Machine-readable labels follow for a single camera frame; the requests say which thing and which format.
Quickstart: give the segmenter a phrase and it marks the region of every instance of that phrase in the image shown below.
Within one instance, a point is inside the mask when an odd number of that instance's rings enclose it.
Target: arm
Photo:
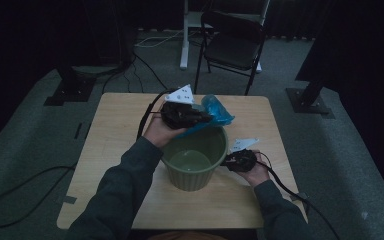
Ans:
[[[65,239],[126,239],[163,154],[160,148],[184,130],[169,129],[154,114],[144,136],[123,154],[118,166],[105,172]]]
[[[255,154],[257,161],[264,163],[258,151]],[[256,164],[251,171],[238,174],[254,188],[264,219],[264,234],[268,240],[313,239],[301,211],[282,197],[265,167]]]

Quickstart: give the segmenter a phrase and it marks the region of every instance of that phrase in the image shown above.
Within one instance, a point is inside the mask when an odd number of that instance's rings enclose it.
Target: blue plastic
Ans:
[[[184,137],[205,127],[222,127],[232,123],[234,116],[226,110],[221,102],[213,94],[206,95],[201,100],[201,105],[194,106],[194,108],[206,111],[213,116],[213,119],[208,123],[198,123],[189,128],[186,132],[178,135],[177,137]]]

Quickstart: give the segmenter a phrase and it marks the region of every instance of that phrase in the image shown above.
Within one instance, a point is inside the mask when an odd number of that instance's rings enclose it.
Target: chair backrest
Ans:
[[[240,39],[247,39],[256,44],[264,42],[266,37],[263,26],[257,21],[233,16],[219,11],[207,11],[201,15],[201,27],[205,25],[214,31]]]

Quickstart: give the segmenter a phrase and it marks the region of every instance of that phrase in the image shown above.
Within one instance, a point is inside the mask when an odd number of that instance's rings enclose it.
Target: white card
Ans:
[[[179,90],[167,95],[165,97],[167,102],[194,104],[195,100],[192,95],[191,85],[188,84]]]
[[[233,144],[233,147],[230,149],[230,152],[233,153],[233,152],[244,150],[245,148],[259,141],[260,139],[258,138],[237,138],[235,139],[235,143]]]

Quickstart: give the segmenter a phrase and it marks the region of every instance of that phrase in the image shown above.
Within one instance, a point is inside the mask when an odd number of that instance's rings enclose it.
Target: table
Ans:
[[[119,164],[120,156],[135,142],[140,119],[155,96],[135,93],[102,96],[57,220],[59,228],[70,227],[95,194],[105,171]],[[196,95],[196,102],[202,97]],[[225,126],[229,146],[236,138],[259,138],[252,149],[268,155],[282,182],[298,192],[268,99],[216,97],[235,116],[232,124]],[[155,105],[155,111],[162,99]],[[282,194],[290,200],[286,192]],[[302,203],[295,204],[305,216]],[[162,162],[156,168],[152,187],[133,223],[133,229],[255,229],[262,226],[254,193],[236,173],[218,167],[206,187],[186,192],[170,183]]]
[[[255,14],[236,14],[240,17],[251,18],[259,21],[261,25],[264,24],[266,19],[267,9],[270,0],[265,0],[263,9],[260,15]],[[202,12],[190,12],[189,0],[184,0],[184,14],[183,14],[183,43],[182,43],[182,55],[180,57],[180,69],[186,70],[188,68],[189,57],[189,27],[200,28],[201,27],[201,15]],[[261,64],[258,63],[257,73],[261,72]]]

